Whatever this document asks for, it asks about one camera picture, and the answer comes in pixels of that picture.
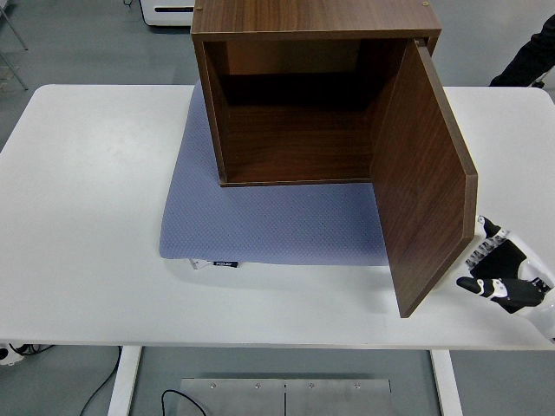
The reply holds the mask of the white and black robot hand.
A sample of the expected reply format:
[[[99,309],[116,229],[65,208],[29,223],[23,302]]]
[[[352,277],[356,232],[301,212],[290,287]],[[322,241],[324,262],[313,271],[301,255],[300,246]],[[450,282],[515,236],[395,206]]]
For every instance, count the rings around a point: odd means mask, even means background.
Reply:
[[[554,341],[554,273],[514,232],[481,215],[476,224],[485,236],[465,259],[468,274],[456,284],[527,319]]]

